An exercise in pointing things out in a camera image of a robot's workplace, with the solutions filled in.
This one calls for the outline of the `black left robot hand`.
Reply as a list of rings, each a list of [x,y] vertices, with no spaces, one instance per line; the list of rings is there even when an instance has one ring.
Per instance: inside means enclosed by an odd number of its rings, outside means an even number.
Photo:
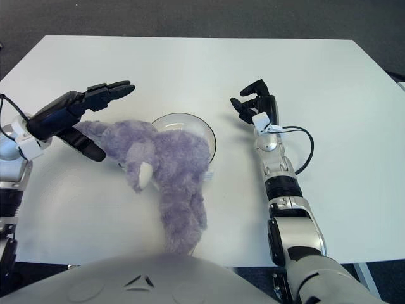
[[[106,158],[106,153],[75,125],[87,110],[96,112],[105,109],[110,101],[123,98],[134,89],[135,86],[125,80],[94,85],[85,92],[70,91],[29,118],[26,128],[36,139],[46,141],[56,136],[84,156],[101,162]]]

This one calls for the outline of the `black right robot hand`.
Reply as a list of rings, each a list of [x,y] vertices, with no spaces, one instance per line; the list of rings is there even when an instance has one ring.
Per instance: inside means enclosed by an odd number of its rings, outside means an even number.
[[[239,114],[239,118],[247,124],[253,124],[253,116],[259,113],[266,113],[271,124],[278,125],[278,106],[274,95],[269,90],[263,79],[259,79],[241,90],[240,95],[250,96],[255,94],[256,97],[244,102],[237,98],[230,98],[233,108]]]

